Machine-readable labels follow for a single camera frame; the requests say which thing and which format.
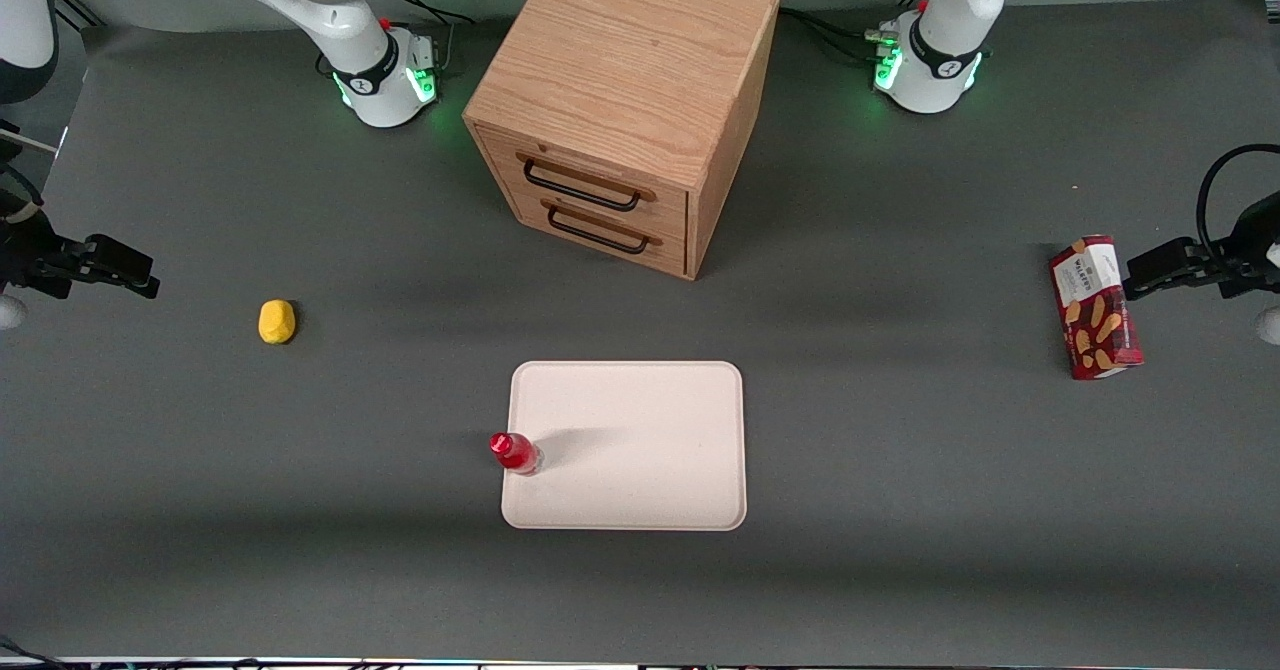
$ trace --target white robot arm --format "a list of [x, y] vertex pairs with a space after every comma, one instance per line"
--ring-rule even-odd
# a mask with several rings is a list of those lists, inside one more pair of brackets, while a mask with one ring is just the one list
[[343, 101], [365, 123], [403, 124], [436, 96], [430, 38], [384, 28], [365, 0], [257, 0], [292, 19], [334, 68]]
[[19, 102], [45, 87], [58, 63], [54, 0], [3, 0], [0, 104]]
[[982, 41], [1005, 0], [929, 0], [881, 23], [877, 37], [888, 50], [877, 68], [876, 87], [915, 113], [941, 113], [973, 86]]

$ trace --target red box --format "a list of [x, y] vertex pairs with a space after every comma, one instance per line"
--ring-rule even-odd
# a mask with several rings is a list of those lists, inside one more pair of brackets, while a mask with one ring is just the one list
[[1050, 264], [1071, 377], [1097, 380], [1142, 365], [1110, 236], [1075, 241]]

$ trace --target green led light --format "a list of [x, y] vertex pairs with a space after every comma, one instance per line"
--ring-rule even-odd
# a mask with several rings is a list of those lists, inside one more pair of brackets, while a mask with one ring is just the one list
[[882, 64], [887, 65], [876, 73], [876, 85], [881, 90], [888, 90], [893, 87], [893, 81], [897, 79], [897, 70], [902, 67], [902, 51], [900, 49], [893, 49], [893, 54], [888, 58], [881, 60]]
[[338, 73], [333, 73], [333, 83], [338, 86], [338, 92], [342, 94], [342, 104], [351, 108], [351, 97], [347, 97], [347, 87], [342, 86], [342, 81], [338, 79]]
[[969, 90], [973, 87], [973, 81], [978, 79], [978, 65], [982, 64], [982, 53], [973, 60], [973, 68], [969, 70], [969, 79], [964, 81], [964, 88]]
[[434, 73], [416, 68], [404, 68], [404, 77], [408, 78], [410, 85], [413, 86], [413, 92], [417, 94], [417, 99], [421, 100], [424, 105], [435, 100]]

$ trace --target product label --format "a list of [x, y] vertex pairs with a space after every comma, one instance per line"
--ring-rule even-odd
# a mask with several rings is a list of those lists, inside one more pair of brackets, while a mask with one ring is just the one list
[[1112, 245], [1092, 245], [1053, 268], [1062, 307], [1084, 302], [1107, 287], [1120, 286], [1120, 265]]

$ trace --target drawer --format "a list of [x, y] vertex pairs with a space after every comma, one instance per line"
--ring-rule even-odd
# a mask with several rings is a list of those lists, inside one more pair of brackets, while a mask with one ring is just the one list
[[531, 228], [663, 273], [685, 274], [682, 240], [637, 231], [545, 195], [516, 192], [511, 197], [520, 222]]
[[640, 188], [603, 178], [562, 160], [549, 159], [538, 145], [484, 128], [481, 142], [508, 195], [554, 200], [626, 228], [685, 241], [687, 193]]

